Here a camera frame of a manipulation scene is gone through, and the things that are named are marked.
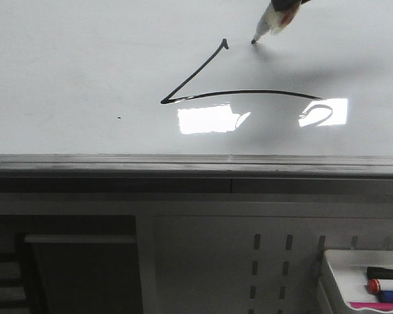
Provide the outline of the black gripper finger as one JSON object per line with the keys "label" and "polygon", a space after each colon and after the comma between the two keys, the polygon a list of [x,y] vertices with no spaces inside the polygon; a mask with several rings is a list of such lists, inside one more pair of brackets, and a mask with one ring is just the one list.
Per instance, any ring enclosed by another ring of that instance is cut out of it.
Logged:
{"label": "black gripper finger", "polygon": [[303,5],[310,0],[272,0],[272,6],[274,10],[289,10],[294,6]]}

